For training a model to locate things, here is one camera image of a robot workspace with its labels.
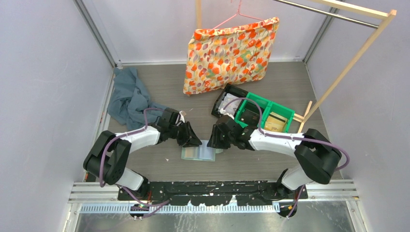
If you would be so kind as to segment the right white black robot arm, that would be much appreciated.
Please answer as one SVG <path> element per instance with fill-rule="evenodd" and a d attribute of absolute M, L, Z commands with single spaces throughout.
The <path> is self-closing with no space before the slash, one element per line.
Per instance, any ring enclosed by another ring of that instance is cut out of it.
<path fill-rule="evenodd" d="M 298 161 L 294 168 L 284 170 L 275 183 L 278 196 L 285 199 L 307 183 L 328 184 L 342 157 L 341 148 L 315 129 L 297 134 L 272 132 L 256 126 L 242 127 L 224 115 L 213 125 L 207 146 L 228 149 L 232 145 L 241 150 L 281 153 Z"/>

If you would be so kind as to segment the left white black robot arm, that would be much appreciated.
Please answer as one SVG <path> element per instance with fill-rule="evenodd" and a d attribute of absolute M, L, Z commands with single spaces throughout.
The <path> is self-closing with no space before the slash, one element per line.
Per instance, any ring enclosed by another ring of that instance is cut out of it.
<path fill-rule="evenodd" d="M 103 131 L 86 156 L 83 168 L 97 177 L 101 186 L 126 187 L 135 199 L 143 200 L 148 194 L 146 178 L 126 167 L 129 154 L 168 139 L 175 139 L 181 147 L 202 145 L 190 122 L 179 111 L 166 108 L 154 122 L 146 121 L 140 129 L 123 133 Z"/>

